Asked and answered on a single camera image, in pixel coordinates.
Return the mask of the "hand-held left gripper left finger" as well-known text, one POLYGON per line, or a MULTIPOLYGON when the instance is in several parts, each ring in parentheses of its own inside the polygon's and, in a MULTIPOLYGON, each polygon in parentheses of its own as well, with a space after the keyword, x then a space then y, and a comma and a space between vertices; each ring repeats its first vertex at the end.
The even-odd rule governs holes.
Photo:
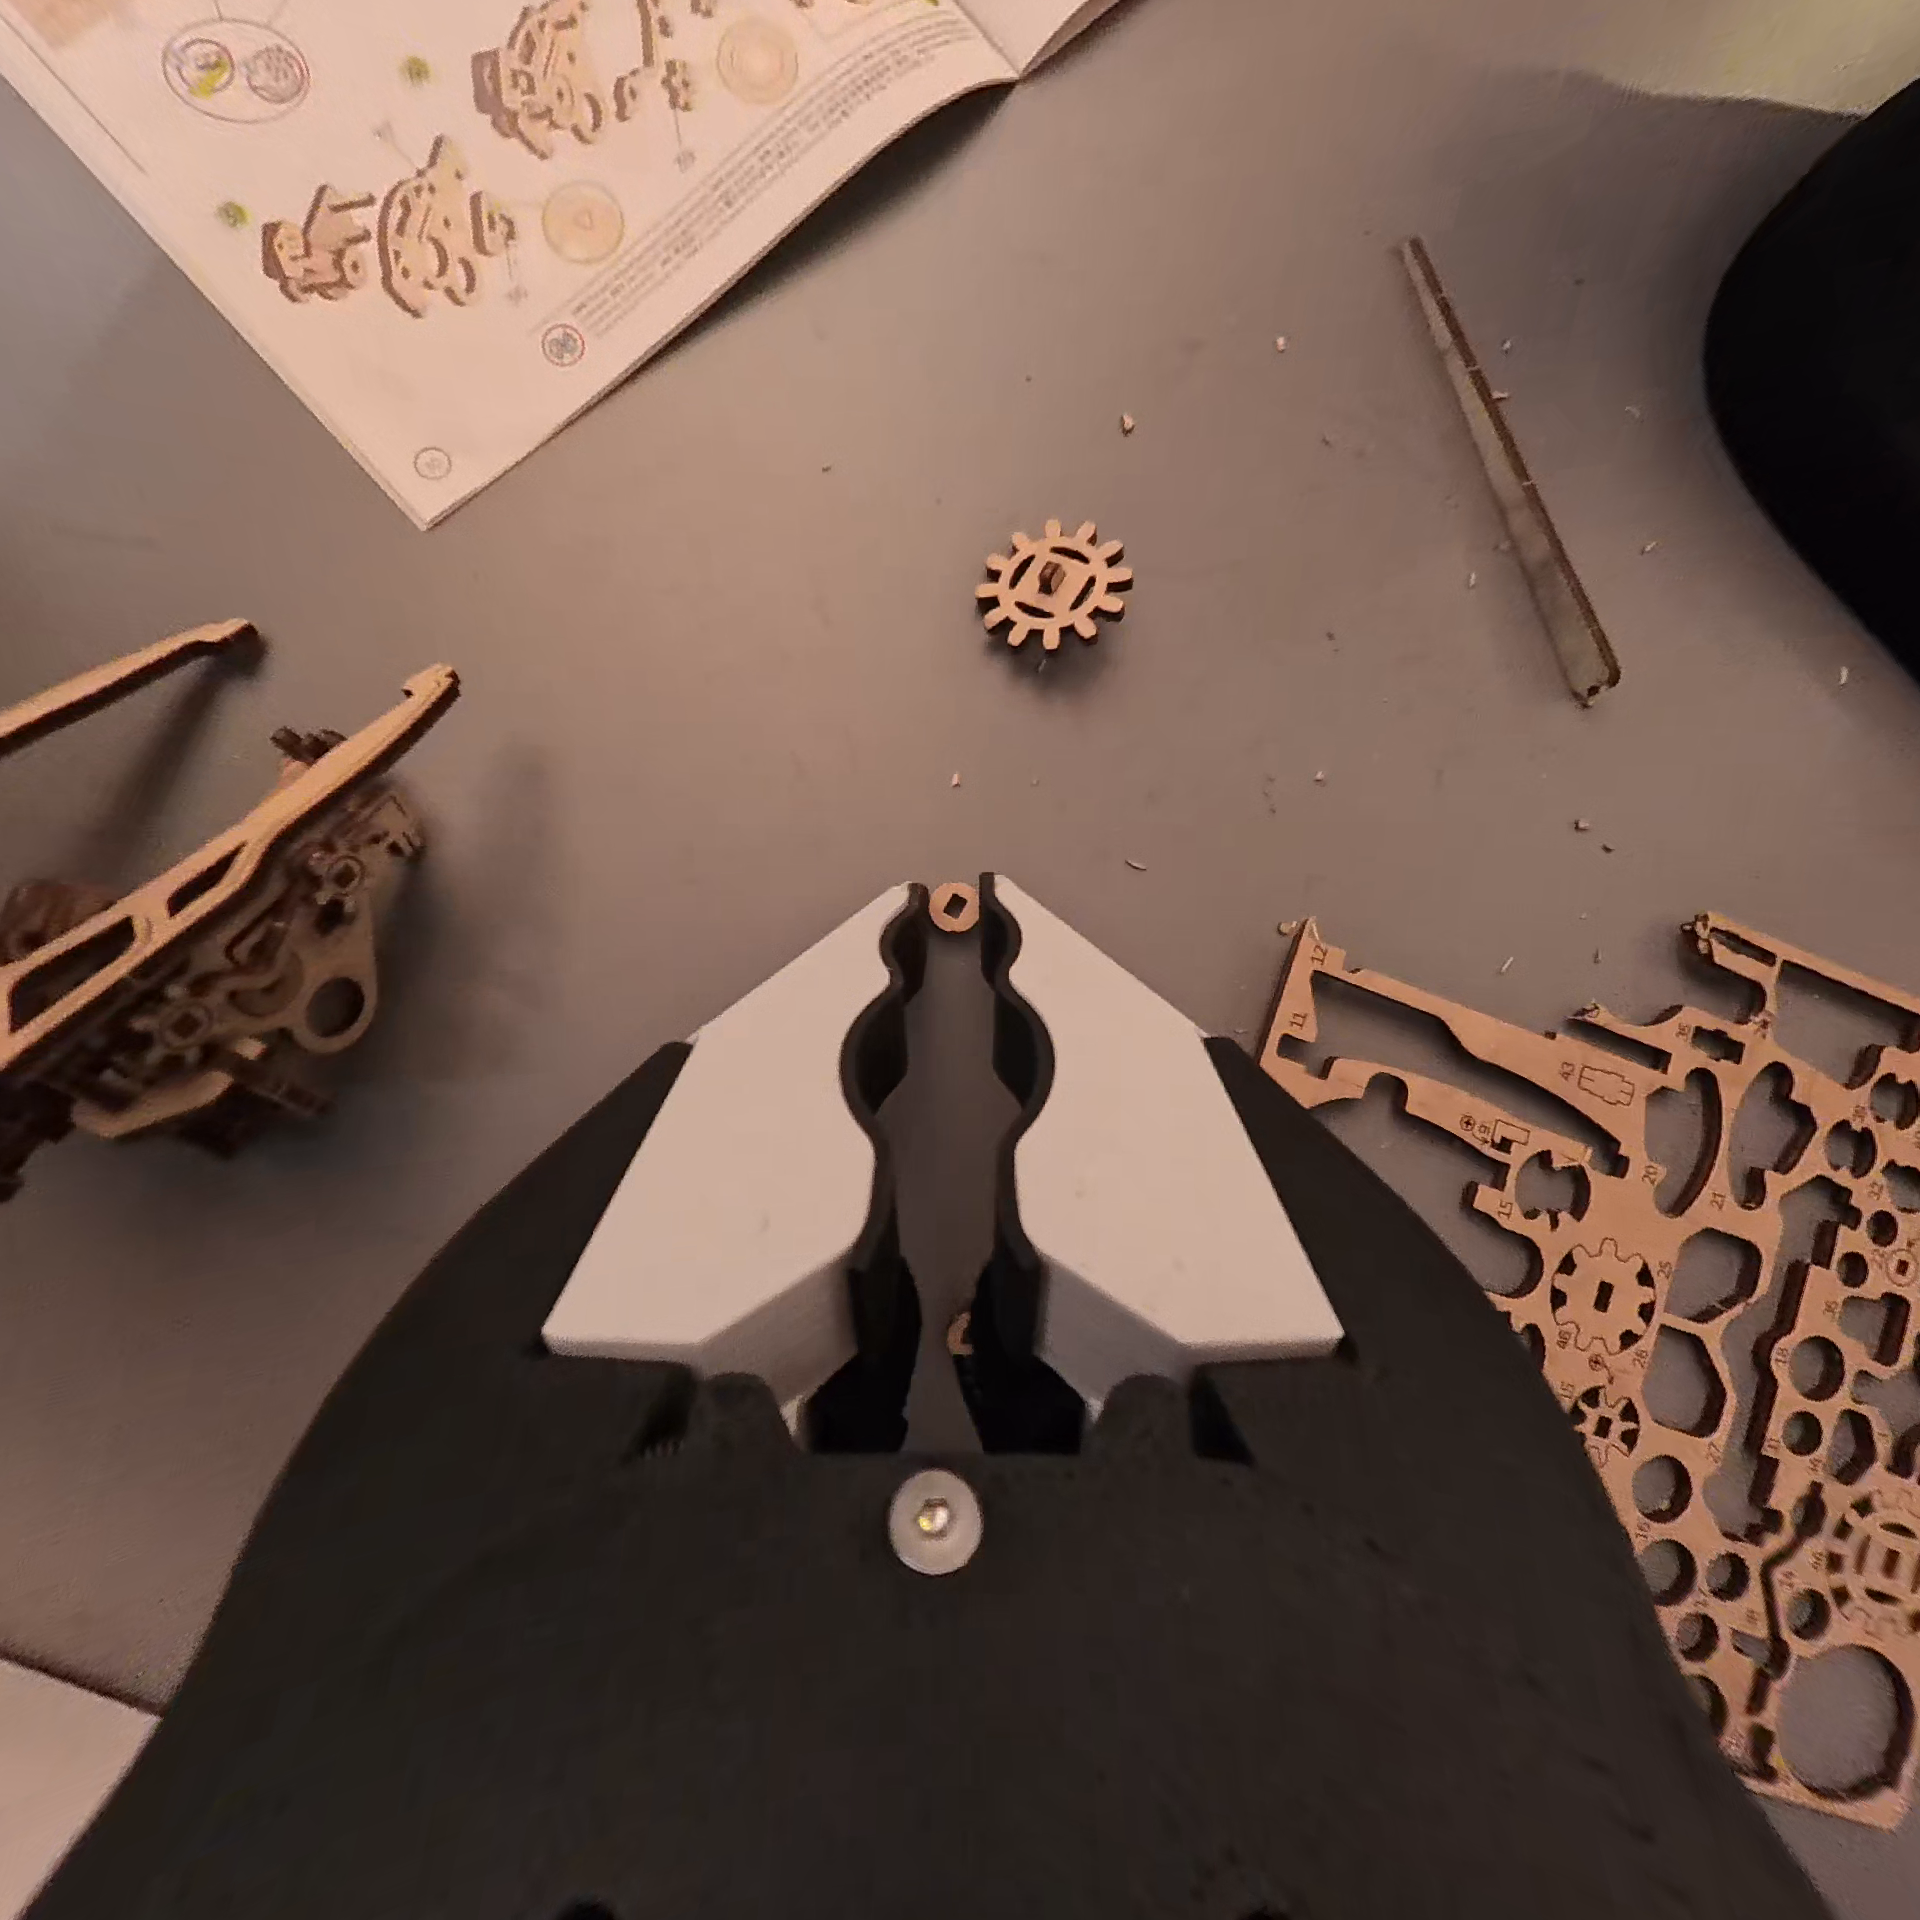
POLYGON ((755 1375, 810 1449, 901 1449, 921 1300, 880 1111, 906 1079, 904 881, 706 1022, 572 1269, 550 1352, 755 1375))

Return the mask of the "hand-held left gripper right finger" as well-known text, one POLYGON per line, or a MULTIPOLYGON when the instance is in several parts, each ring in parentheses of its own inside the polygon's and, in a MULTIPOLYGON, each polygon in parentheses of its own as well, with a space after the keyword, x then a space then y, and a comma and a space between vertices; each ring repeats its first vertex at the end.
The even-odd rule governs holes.
POLYGON ((1013 879, 979 879, 996 1144, 971 1298, 984 1449, 1078 1449, 1113 1390, 1322 1359, 1341 1326, 1209 1037, 1013 879))

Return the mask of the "wooden gear with axle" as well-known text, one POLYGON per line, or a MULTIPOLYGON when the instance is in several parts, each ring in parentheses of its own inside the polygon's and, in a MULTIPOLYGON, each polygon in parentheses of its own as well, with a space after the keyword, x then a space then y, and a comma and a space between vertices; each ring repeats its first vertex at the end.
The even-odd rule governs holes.
POLYGON ((1065 637, 1096 644, 1104 622, 1124 617, 1132 588, 1121 538, 1099 538, 1092 521, 1065 529, 1050 518, 1040 534, 1013 532, 1008 551, 986 558, 977 601, 987 632, 1052 655, 1065 637))

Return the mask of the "laser-cut plywood parts sheet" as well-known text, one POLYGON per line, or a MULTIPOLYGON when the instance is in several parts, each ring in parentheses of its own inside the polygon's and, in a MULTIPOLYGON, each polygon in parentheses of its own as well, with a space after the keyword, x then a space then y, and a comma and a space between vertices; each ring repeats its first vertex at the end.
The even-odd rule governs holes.
POLYGON ((1350 966, 1312 918, 1262 1069, 1373 1084, 1494 1180, 1494 1300, 1644 1566, 1718 1750, 1765 1797, 1893 1830, 1915 1797, 1915 993, 1718 913, 1747 1005, 1526 1030, 1350 966))

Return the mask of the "partly built wooden model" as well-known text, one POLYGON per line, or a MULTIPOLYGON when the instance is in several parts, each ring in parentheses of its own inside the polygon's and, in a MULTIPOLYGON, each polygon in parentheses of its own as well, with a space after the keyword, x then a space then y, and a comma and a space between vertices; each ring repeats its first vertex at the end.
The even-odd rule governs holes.
POLYGON ((3 1194, 70 1134, 229 1156, 330 1106, 377 1013, 377 925, 420 854, 394 766, 456 705, 434 662, 352 734, 278 728, 269 792, 124 895, 25 879, 3 916, 3 1194))

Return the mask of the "thin wooden strip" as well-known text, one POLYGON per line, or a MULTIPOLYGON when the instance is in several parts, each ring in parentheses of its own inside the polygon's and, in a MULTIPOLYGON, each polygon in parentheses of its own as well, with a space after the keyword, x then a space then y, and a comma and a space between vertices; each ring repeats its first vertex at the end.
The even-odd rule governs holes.
POLYGON ((1621 681, 1616 649, 1577 576, 1526 456, 1504 421, 1504 405, 1482 369, 1425 239, 1408 236, 1400 253, 1569 693, 1577 705, 1592 709, 1621 681))

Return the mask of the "white cardboard box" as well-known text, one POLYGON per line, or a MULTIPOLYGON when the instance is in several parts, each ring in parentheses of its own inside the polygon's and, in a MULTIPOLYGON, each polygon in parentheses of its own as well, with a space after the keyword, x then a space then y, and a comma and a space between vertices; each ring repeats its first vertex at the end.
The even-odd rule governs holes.
POLYGON ((3 1662, 3 1916, 57 1872, 152 1738, 158 1717, 3 1662))

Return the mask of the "open instruction booklet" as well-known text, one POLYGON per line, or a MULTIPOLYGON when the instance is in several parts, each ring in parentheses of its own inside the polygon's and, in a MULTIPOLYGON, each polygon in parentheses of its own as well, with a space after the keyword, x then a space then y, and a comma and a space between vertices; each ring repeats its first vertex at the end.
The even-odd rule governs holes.
POLYGON ((4 78, 416 525, 1090 1, 4 1, 4 78))

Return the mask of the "black quilted cushion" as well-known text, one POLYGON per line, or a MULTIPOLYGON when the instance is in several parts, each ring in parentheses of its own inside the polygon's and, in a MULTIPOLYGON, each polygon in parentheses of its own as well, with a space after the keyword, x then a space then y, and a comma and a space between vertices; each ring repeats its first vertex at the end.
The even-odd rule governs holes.
POLYGON ((1724 273, 1710 414, 1802 561, 1918 673, 1918 85, 1786 194, 1724 273))

